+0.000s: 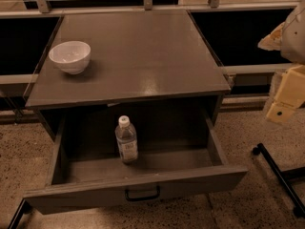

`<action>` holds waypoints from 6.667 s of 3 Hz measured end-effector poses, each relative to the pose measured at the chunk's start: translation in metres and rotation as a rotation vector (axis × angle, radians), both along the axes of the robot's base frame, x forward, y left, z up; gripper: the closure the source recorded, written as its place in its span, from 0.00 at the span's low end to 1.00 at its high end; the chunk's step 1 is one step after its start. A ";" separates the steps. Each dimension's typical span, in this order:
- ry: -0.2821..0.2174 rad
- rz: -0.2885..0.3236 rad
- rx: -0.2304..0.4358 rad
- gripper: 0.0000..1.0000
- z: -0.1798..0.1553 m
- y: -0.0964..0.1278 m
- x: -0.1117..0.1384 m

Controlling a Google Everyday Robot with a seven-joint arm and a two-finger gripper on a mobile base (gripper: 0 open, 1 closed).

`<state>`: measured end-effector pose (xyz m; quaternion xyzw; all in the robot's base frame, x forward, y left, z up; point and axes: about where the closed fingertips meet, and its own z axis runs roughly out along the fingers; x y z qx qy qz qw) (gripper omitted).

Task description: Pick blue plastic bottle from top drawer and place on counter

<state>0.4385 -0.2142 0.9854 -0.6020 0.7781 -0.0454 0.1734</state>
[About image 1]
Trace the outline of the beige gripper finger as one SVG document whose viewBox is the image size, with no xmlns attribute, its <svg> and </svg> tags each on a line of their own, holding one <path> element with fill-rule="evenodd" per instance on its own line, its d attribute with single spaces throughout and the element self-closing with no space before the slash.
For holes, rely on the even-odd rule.
<svg viewBox="0 0 305 229">
<path fill-rule="evenodd" d="M 258 42 L 258 47 L 265 51 L 280 51 L 284 22 Z"/>
<path fill-rule="evenodd" d="M 305 66 L 294 64 L 281 75 L 266 118 L 273 123 L 286 122 L 305 103 Z"/>
</svg>

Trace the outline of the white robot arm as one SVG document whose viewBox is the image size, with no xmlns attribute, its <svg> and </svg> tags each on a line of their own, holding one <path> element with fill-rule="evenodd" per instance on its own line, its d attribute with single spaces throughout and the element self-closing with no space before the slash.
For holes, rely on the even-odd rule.
<svg viewBox="0 0 305 229">
<path fill-rule="evenodd" d="M 305 103 L 305 0 L 257 46 L 265 51 L 280 51 L 283 58 L 293 63 L 283 74 L 274 75 L 275 93 L 265 108 L 267 120 L 286 122 Z"/>
</svg>

